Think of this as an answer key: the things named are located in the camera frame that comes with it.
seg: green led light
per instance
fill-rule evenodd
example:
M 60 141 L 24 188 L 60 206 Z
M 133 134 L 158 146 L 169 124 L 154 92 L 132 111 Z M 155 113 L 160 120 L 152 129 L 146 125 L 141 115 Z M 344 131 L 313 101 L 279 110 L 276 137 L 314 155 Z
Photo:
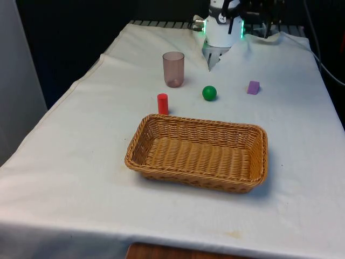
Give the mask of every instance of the green led light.
M 242 21 L 241 39 L 243 39 L 243 36 L 244 36 L 244 21 Z
M 206 20 L 204 20 L 204 28 L 203 28 L 203 33 L 206 34 Z

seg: translucent pink cup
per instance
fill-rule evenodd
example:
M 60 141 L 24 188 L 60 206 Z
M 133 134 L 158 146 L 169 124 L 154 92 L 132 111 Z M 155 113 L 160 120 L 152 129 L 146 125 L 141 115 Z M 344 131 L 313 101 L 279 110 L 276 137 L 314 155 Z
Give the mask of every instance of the translucent pink cup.
M 169 87 L 180 87 L 184 80 L 184 54 L 167 52 L 163 55 L 164 81 Z

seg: red cylinder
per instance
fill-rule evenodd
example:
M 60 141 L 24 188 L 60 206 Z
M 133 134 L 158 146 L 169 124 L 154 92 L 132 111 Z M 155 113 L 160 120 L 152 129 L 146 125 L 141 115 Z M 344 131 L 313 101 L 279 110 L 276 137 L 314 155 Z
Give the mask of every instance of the red cylinder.
M 166 93 L 160 93 L 157 95 L 158 101 L 158 114 L 168 115 L 168 95 Z

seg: white tablecloth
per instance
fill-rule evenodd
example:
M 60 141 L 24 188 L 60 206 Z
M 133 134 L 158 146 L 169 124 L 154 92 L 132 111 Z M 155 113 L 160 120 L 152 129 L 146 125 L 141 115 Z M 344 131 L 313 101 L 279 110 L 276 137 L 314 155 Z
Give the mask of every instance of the white tablecloth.
M 247 36 L 211 72 L 204 37 L 127 25 L 0 169 L 0 258 L 121 258 L 141 241 L 257 258 L 345 258 L 345 134 L 312 54 Z M 295 38 L 308 45 L 306 39 Z M 168 88 L 162 54 L 185 53 Z M 246 94 L 260 81 L 257 96 Z M 203 100 L 204 86 L 219 98 Z M 141 119 L 257 124 L 269 175 L 248 194 L 149 181 L 124 164 Z

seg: green ball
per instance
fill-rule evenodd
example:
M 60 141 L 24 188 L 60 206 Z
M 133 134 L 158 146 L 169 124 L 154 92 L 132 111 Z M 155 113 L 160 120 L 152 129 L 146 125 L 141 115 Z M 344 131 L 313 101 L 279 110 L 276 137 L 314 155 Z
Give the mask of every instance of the green ball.
M 217 90 L 213 86 L 208 85 L 203 89 L 203 97 L 206 101 L 213 101 L 216 96 Z

